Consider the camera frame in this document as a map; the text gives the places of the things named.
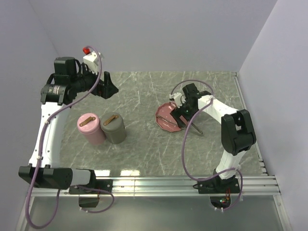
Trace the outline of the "metal tongs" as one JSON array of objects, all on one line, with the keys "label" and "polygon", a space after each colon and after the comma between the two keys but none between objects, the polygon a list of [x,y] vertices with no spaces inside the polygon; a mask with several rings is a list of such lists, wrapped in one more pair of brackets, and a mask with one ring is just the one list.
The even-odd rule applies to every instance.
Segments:
[{"label": "metal tongs", "polygon": [[[165,122],[168,122],[168,123],[170,123],[170,124],[172,124],[172,125],[178,127],[178,124],[177,124],[177,123],[173,123],[172,121],[167,120],[167,119],[163,118],[163,117],[160,116],[160,115],[158,115],[157,117],[160,118],[160,119],[162,119],[162,120],[165,121]],[[202,132],[194,123],[192,123],[192,126],[193,126],[201,135],[203,135],[203,132]]]}]

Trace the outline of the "grey round lid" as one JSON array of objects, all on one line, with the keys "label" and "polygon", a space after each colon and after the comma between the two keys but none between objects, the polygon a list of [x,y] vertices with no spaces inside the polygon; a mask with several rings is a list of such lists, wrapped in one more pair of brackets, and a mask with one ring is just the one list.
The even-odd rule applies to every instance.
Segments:
[{"label": "grey round lid", "polygon": [[101,128],[106,133],[113,133],[123,128],[122,116],[116,112],[106,113],[101,117]]}]

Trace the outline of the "grey cylindrical container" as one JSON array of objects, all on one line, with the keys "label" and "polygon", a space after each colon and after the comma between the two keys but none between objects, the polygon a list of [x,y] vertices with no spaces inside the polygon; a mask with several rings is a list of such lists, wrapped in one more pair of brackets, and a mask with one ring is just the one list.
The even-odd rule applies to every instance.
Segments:
[{"label": "grey cylindrical container", "polygon": [[124,120],[116,112],[106,113],[101,117],[101,128],[112,144],[122,143],[127,136]]}]

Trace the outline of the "pink round lid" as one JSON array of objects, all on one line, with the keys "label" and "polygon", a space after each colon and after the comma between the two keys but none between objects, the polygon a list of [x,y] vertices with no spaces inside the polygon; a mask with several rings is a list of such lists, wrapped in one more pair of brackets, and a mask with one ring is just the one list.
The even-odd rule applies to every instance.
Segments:
[{"label": "pink round lid", "polygon": [[98,118],[94,113],[85,113],[77,120],[77,128],[83,134],[93,133],[98,126]]}]

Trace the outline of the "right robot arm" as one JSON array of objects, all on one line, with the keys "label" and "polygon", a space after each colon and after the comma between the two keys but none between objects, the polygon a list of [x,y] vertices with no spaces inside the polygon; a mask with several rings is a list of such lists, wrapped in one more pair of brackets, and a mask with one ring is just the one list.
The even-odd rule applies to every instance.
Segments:
[{"label": "right robot arm", "polygon": [[212,87],[199,91],[194,83],[184,86],[181,93],[172,91],[169,99],[176,105],[170,114],[180,128],[189,130],[201,113],[219,122],[224,150],[212,186],[215,191],[224,192],[230,185],[229,179],[235,176],[240,160],[257,141],[250,113],[219,101]]}]

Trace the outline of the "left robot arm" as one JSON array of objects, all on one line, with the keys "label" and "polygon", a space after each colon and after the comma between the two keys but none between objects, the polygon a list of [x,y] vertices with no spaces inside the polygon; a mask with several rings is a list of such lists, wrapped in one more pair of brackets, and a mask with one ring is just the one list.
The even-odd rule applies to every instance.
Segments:
[{"label": "left robot arm", "polygon": [[90,52],[80,63],[74,57],[54,60],[54,73],[40,92],[41,121],[37,142],[27,166],[18,175],[35,188],[66,190],[80,185],[85,193],[97,189],[94,170],[60,167],[64,126],[76,96],[91,93],[104,99],[118,93],[110,73],[103,71],[101,54]]}]

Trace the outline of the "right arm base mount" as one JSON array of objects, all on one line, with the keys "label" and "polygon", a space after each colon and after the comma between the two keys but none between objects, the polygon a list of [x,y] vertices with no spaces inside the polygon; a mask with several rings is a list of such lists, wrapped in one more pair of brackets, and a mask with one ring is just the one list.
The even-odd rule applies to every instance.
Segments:
[{"label": "right arm base mount", "polygon": [[197,181],[192,186],[199,194],[210,194],[211,205],[220,210],[231,206],[231,194],[241,192],[241,184],[233,176],[227,180],[222,180],[219,176],[207,181]]}]

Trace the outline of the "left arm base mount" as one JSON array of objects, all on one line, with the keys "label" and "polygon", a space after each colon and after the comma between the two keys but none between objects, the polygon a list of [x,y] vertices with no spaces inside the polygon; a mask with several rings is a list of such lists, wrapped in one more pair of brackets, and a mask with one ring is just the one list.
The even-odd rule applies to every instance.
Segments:
[{"label": "left arm base mount", "polygon": [[110,195],[113,188],[112,179],[96,180],[93,187],[91,186],[71,186],[68,193],[78,195],[78,204],[81,208],[96,208],[100,201],[101,195]]}]

